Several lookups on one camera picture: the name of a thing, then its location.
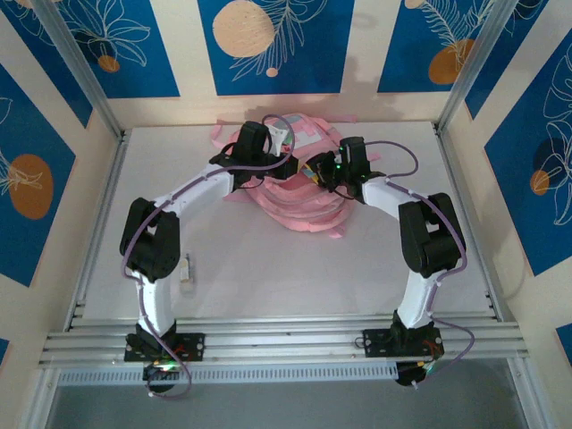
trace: white platform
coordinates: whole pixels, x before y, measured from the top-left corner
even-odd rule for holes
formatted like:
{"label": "white platform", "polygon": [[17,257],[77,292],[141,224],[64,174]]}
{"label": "white platform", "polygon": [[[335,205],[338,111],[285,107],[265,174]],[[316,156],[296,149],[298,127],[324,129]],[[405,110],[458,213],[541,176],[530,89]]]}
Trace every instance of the white platform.
{"label": "white platform", "polygon": [[[390,139],[410,147],[419,172],[401,180],[425,193],[453,196],[429,122],[343,123],[344,136]],[[238,126],[225,127],[225,136]],[[199,172],[216,150],[210,126],[133,130],[111,206],[96,266],[88,286],[86,318],[138,314],[135,286],[120,275],[119,242],[131,202],[161,196]],[[403,172],[412,161],[403,151],[369,147],[382,159],[373,169]],[[453,196],[458,208],[458,201]],[[388,314],[400,303],[408,269],[400,250],[399,225],[385,213],[356,203],[343,239],[285,229],[252,203],[215,204],[185,231],[183,252],[197,259],[191,298],[172,282],[175,314],[186,317]],[[467,226],[461,220],[463,232]],[[448,279],[435,301],[441,313],[487,313],[486,282],[475,249],[468,269]]]}

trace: pink cloth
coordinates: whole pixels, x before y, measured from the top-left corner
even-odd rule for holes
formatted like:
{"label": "pink cloth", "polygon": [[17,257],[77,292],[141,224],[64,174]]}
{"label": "pink cloth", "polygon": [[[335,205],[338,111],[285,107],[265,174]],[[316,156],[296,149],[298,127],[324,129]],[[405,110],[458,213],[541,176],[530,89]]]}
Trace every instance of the pink cloth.
{"label": "pink cloth", "polygon": [[[321,118],[310,118],[304,114],[287,114],[284,117],[290,122],[295,133],[304,132],[313,137],[316,133],[320,139],[304,147],[294,148],[293,155],[304,164],[307,160],[330,150],[337,150],[342,135],[333,126]],[[280,125],[277,119],[271,119],[267,124]],[[226,144],[218,140],[223,126],[217,124],[211,131],[211,140],[218,148]],[[229,142],[237,140],[239,132],[229,138]],[[370,156],[379,159],[379,155]],[[235,192],[226,197],[226,201],[254,201],[277,222],[294,231],[328,231],[335,239],[343,237],[346,228],[344,221],[348,219],[353,207],[353,201],[347,200],[325,189],[319,188],[304,173],[299,172],[286,181],[265,178],[262,185],[257,186],[260,179],[253,178],[244,187],[246,194]]]}

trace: white wall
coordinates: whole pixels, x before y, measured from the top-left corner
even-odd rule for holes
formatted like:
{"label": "white wall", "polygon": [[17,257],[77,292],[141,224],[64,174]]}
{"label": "white wall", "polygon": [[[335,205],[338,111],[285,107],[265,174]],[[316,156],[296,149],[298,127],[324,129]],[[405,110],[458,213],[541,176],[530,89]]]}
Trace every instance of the white wall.
{"label": "white wall", "polygon": [[11,428],[47,332],[63,328],[116,143],[96,114],[82,127],[1,13],[0,40],[0,63],[76,155],[33,283],[27,288],[0,274],[0,338],[10,341],[0,371],[0,427]]}
{"label": "white wall", "polygon": [[449,92],[377,94],[401,2],[356,0],[340,94],[218,97],[197,2],[151,0],[181,97],[114,99],[111,107],[126,128],[242,122],[297,111],[355,114],[360,121],[435,120]]}
{"label": "white wall", "polygon": [[550,0],[475,120],[471,121],[463,106],[450,126],[484,245],[492,254],[502,293],[520,324],[562,429],[572,422],[572,367],[555,329],[569,324],[572,317],[572,258],[533,277],[484,145],[568,34],[570,25],[568,0]]}

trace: purple cable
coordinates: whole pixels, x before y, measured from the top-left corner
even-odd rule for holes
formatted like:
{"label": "purple cable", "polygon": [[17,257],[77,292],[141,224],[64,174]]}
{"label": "purple cable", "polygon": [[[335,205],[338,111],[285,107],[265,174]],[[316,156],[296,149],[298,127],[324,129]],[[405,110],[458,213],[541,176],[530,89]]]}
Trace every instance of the purple cable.
{"label": "purple cable", "polygon": [[406,177],[406,176],[411,176],[413,174],[415,174],[417,172],[417,170],[419,170],[419,160],[417,159],[416,155],[413,153],[413,151],[411,149],[409,149],[406,146],[403,146],[400,143],[396,143],[395,141],[389,141],[389,140],[377,140],[377,141],[370,141],[366,143],[366,146],[369,145],[388,145],[388,146],[395,146],[398,147],[399,149],[403,149],[405,150],[408,154],[411,155],[411,157],[413,158],[413,162],[415,163],[415,168],[413,170],[411,170],[410,172],[395,172],[394,174],[390,174],[389,176],[387,176],[388,179],[392,179],[394,177]]}
{"label": "purple cable", "polygon": [[408,152],[411,155],[411,157],[415,161],[415,168],[410,172],[400,172],[400,173],[390,174],[389,176],[386,177],[386,179],[388,179],[387,185],[391,188],[394,188],[395,190],[398,190],[400,192],[408,194],[411,197],[416,198],[420,201],[423,201],[425,204],[427,204],[431,208],[431,210],[433,210],[433,212],[437,216],[439,216],[439,219],[441,219],[441,221],[445,224],[445,226],[447,227],[447,230],[449,230],[451,237],[455,240],[455,244],[457,245],[458,251],[461,255],[461,261],[462,262],[461,262],[461,265],[459,267],[454,268],[450,271],[446,271],[445,273],[443,273],[439,277],[437,277],[437,279],[435,279],[435,284],[431,288],[431,291],[429,292],[429,299],[427,300],[426,311],[429,314],[429,318],[431,320],[433,320],[436,323],[444,324],[445,326],[449,326],[449,328],[454,328],[454,329],[458,329],[460,331],[466,332],[470,337],[467,347],[463,351],[461,351],[457,356],[455,356],[455,358],[453,360],[451,360],[449,362],[449,364],[447,364],[446,366],[444,366],[440,370],[440,371],[442,371],[443,369],[450,367],[450,366],[456,364],[457,362],[459,362],[459,360],[461,360],[475,345],[475,335],[469,329],[467,329],[463,326],[459,326],[457,324],[452,324],[451,322],[445,322],[444,320],[439,319],[437,317],[433,317],[433,302],[434,302],[435,297],[437,295],[437,290],[439,289],[439,285],[441,285],[442,281],[444,279],[446,279],[447,277],[449,277],[450,275],[460,273],[465,268],[467,268],[467,263],[468,263],[467,252],[465,251],[465,247],[463,246],[463,242],[462,242],[461,238],[459,237],[459,235],[457,234],[457,232],[455,231],[455,228],[453,228],[453,225],[450,223],[449,219],[447,219],[447,217],[443,214],[443,212],[441,210],[439,210],[439,208],[437,208],[437,206],[435,204],[433,204],[429,199],[423,197],[422,195],[419,195],[416,192],[410,191],[409,189],[407,189],[403,186],[400,186],[397,183],[393,183],[392,181],[389,181],[391,178],[394,178],[394,177],[406,177],[406,176],[410,176],[412,174],[415,174],[417,172],[417,170],[419,169],[419,160],[417,159],[417,157],[413,153],[413,151],[411,151],[408,147],[405,147],[405,146],[401,145],[400,143],[396,143],[393,141],[379,140],[379,141],[371,141],[371,142],[366,143],[366,145],[376,145],[376,144],[399,147],[401,149],[404,149],[406,152]]}
{"label": "purple cable", "polygon": [[189,381],[186,389],[183,392],[177,393],[175,395],[164,395],[161,393],[156,393],[154,391],[151,391],[151,389],[150,389],[151,380],[149,380],[147,382],[147,385],[146,385],[147,390],[149,392],[149,396],[161,398],[164,400],[178,400],[178,399],[184,398],[190,392],[191,376],[190,376],[190,371],[187,368],[187,366],[182,362],[182,360],[177,356],[177,354],[174,351],[172,351],[171,348],[169,346],[167,346],[167,344],[163,340],[161,340],[161,336],[159,335],[159,332],[157,332],[155,327],[149,322],[147,311],[145,309],[145,302],[143,299],[143,281],[141,278],[135,277],[134,275],[127,273],[127,261],[129,260],[131,252],[133,251],[133,248],[135,247],[135,243],[137,243],[137,240],[139,239],[140,235],[148,227],[148,225],[151,223],[151,221],[163,209],[165,209],[170,204],[172,204],[178,197],[180,197],[182,194],[187,192],[189,189],[193,188],[194,186],[197,186],[201,181],[205,181],[209,177],[212,177],[216,174],[220,174],[221,172],[230,172],[230,171],[234,171],[234,170],[246,170],[246,171],[251,171],[251,172],[265,172],[265,171],[280,167],[281,165],[288,162],[288,159],[292,156],[292,153],[294,152],[294,147],[296,145],[296,133],[292,129],[292,126],[290,125],[290,123],[285,118],[280,116],[279,114],[267,114],[264,118],[262,118],[262,123],[264,124],[268,118],[276,118],[279,121],[284,122],[286,124],[286,126],[288,127],[288,131],[289,131],[290,135],[292,136],[292,143],[290,144],[290,151],[288,152],[288,154],[283,159],[281,159],[280,161],[278,161],[275,164],[271,164],[271,165],[267,165],[267,166],[256,167],[256,166],[250,166],[250,165],[234,165],[234,166],[230,166],[230,167],[222,167],[222,168],[219,168],[217,170],[213,170],[213,171],[207,173],[205,176],[197,177],[194,181],[189,183],[187,186],[183,187],[181,190],[174,193],[172,195],[171,200],[165,201],[162,205],[157,207],[143,221],[143,223],[135,231],[135,234],[133,234],[133,237],[130,240],[129,246],[125,250],[125,255],[124,255],[123,260],[122,260],[122,276],[126,279],[134,280],[138,285],[139,312],[141,313],[141,317],[143,318],[143,321],[145,322],[147,329],[151,332],[151,334],[156,339],[156,341],[161,345],[161,347],[169,354],[169,356],[171,356],[171,358],[173,358],[174,361],[177,362],[177,365],[179,365],[182,368],[183,372],[188,377],[188,381]]}

